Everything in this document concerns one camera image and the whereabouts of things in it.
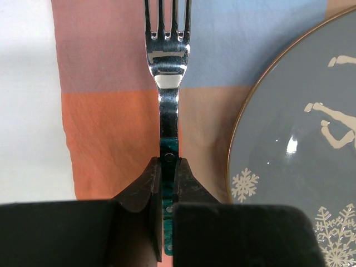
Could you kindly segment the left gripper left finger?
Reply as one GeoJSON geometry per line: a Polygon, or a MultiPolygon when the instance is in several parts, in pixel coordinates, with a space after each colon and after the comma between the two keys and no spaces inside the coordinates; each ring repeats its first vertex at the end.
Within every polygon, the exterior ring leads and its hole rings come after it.
{"type": "Polygon", "coordinates": [[[111,199],[1,205],[2,266],[156,266],[161,164],[111,199]]]}

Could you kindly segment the fork with green handle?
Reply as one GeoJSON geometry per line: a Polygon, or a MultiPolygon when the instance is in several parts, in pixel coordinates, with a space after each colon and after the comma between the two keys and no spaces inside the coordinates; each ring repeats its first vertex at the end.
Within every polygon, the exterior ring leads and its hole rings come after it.
{"type": "Polygon", "coordinates": [[[158,91],[164,252],[169,256],[173,255],[172,210],[179,159],[179,89],[190,55],[191,5],[185,1],[184,30],[179,31],[179,3],[171,2],[171,29],[166,31],[164,2],[158,1],[157,30],[152,31],[150,2],[144,1],[147,63],[158,91]]]}

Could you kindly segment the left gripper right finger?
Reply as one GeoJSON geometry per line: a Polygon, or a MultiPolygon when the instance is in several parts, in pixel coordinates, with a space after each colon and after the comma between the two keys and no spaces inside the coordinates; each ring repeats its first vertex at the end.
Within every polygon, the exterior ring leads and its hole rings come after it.
{"type": "Polygon", "coordinates": [[[324,266],[312,224],[285,205],[219,203],[192,174],[176,165],[174,266],[324,266]]]}

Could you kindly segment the grey plate with deer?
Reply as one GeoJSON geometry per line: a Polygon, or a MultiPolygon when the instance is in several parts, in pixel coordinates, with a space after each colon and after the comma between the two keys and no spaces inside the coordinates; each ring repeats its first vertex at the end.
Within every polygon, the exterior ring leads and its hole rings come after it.
{"type": "Polygon", "coordinates": [[[290,44],[249,92],[230,141],[233,204],[282,204],[313,224],[327,266],[355,265],[355,8],[290,44]]]}

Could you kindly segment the orange grey checked cloth napkin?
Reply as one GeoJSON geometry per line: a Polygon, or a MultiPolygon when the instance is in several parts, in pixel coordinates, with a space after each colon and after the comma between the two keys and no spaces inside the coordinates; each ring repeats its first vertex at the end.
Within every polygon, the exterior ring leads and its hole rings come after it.
{"type": "MultiPolygon", "coordinates": [[[[236,119],[290,44],[354,1],[193,1],[180,154],[220,201],[236,119]]],[[[113,197],[159,153],[143,1],[53,1],[62,117],[78,199],[113,197]]]]}

